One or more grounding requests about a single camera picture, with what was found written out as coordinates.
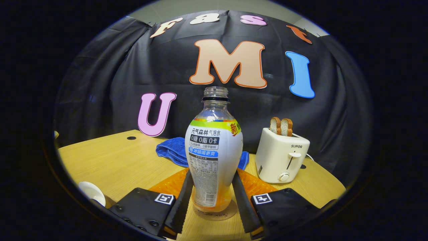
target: orange liquid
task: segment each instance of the orange liquid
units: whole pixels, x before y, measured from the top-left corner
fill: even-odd
[[[232,192],[230,190],[230,185],[228,187],[219,187],[218,194],[217,194],[217,201],[216,205],[214,207],[205,207],[201,206],[195,203],[195,192],[196,188],[193,187],[192,190],[192,201],[193,204],[196,206],[197,209],[203,211],[203,212],[221,212],[225,210],[232,200]]]

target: pink letter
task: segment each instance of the pink letter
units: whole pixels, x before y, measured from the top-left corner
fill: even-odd
[[[251,15],[242,15],[241,18],[242,18],[241,22],[245,24],[260,25],[260,26],[266,25],[266,22],[263,21],[261,17],[251,16]]]
[[[171,106],[171,102],[177,98],[177,95],[175,93],[162,93],[160,95],[159,98],[162,100],[162,104],[158,121],[153,126],[147,122],[147,118],[149,117],[150,106],[155,98],[156,95],[154,93],[146,93],[141,97],[142,102],[140,113],[138,114],[138,128],[143,134],[148,136],[158,136],[162,134],[165,129],[166,119],[168,118],[169,107]]]

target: bread slice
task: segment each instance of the bread slice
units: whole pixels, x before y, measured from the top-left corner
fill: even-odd
[[[272,117],[270,120],[270,131],[275,134],[281,135],[281,121],[278,117]]]
[[[281,120],[281,135],[292,136],[293,122],[290,119],[284,118]]]

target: bottle cap opening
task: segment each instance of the bottle cap opening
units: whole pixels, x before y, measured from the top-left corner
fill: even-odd
[[[217,101],[229,102],[229,98],[227,97],[227,94],[228,94],[228,91],[224,87],[218,87],[218,86],[206,87],[202,101],[217,100]]]

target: wooden table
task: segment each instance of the wooden table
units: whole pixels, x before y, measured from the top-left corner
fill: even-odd
[[[88,181],[98,186],[109,208],[134,188],[149,189],[184,169],[167,158],[158,157],[156,145],[164,140],[131,130],[65,146],[58,151],[74,182]],[[257,176],[254,158],[255,155],[250,154],[245,171]],[[272,185],[277,189],[290,187],[318,208],[345,192],[340,181],[313,160],[306,158],[303,164],[306,169],[301,169],[291,183]],[[183,233],[177,240],[250,240],[239,212],[224,221],[208,221],[197,216],[192,205],[190,201]]]

